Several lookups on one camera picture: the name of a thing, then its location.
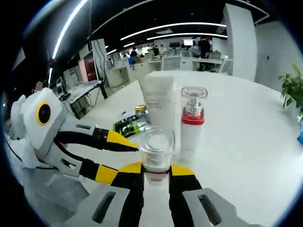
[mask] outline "black ceiling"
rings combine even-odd
[[[41,8],[45,2],[45,0],[40,3],[31,2],[36,5],[32,6],[30,12],[32,14],[37,12],[37,9]],[[51,7],[45,15],[40,14],[34,26],[29,27],[24,33],[23,48],[26,61],[20,65],[15,77],[29,80],[33,86],[37,81],[47,79],[48,57],[52,56],[59,34],[80,0],[56,0],[55,2],[55,5],[50,3]],[[264,16],[264,13],[239,0],[200,0],[181,4],[175,0],[89,0],[73,19],[63,37],[56,56],[58,66],[61,70],[66,69],[67,62],[84,46],[92,33],[90,39],[105,39],[106,45],[109,46],[108,51],[121,50],[125,44],[131,42],[141,44],[145,43],[148,37],[158,36],[159,34],[156,34],[158,30],[154,30],[120,41],[120,38],[126,35],[154,26],[180,22],[221,23],[226,2],[251,10],[254,21]],[[251,0],[250,3],[271,14],[267,21],[276,18],[262,1]],[[121,12],[122,14],[97,30],[101,24]],[[171,30],[174,33],[216,33],[217,28],[216,26],[175,26],[171,27]]]

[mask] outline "computer monitor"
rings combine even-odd
[[[194,41],[192,39],[183,39],[184,46],[192,46],[194,45]]]
[[[169,47],[180,47],[180,43],[179,42],[174,42],[174,43],[170,43]]]
[[[56,86],[57,86],[57,94],[60,95],[63,93],[63,87],[62,87],[62,78],[56,80]]]

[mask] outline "white wall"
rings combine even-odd
[[[256,82],[277,91],[282,91],[282,81],[279,75],[291,73],[295,63],[303,71],[303,56],[279,21],[274,21],[256,27],[258,44],[258,65]]]
[[[220,51],[223,55],[228,55],[227,40],[213,38],[213,51]]]
[[[228,36],[228,56],[233,59],[232,75],[255,81],[257,40],[251,12],[225,4],[223,14]]]
[[[86,55],[89,53],[89,47],[85,45],[80,51],[79,51],[79,56],[80,59],[84,58]]]

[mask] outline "white tube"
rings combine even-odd
[[[175,130],[175,89],[173,76],[147,75],[139,80],[151,125]]]

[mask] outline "white pillar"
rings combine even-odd
[[[257,40],[251,12],[225,4],[228,57],[233,59],[232,75],[255,81],[257,67]]]
[[[107,54],[104,44],[104,39],[91,41],[91,46],[94,54],[95,67],[98,69],[99,75],[104,78],[104,71],[107,70]]]

